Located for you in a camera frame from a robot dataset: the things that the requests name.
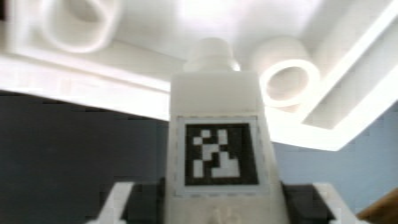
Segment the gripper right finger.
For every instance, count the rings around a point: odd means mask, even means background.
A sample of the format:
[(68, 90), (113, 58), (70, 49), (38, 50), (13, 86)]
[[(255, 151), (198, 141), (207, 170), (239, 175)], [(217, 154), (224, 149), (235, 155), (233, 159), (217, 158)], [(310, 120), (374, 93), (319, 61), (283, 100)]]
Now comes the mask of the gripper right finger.
[(329, 183), (283, 185), (292, 224), (359, 224)]

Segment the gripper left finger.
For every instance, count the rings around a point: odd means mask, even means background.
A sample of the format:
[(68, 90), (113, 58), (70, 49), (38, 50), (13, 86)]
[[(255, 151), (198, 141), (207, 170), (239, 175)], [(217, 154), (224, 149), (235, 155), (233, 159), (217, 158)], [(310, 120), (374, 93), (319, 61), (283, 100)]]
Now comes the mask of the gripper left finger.
[(160, 184), (118, 182), (98, 215), (86, 224), (164, 224), (162, 204)]

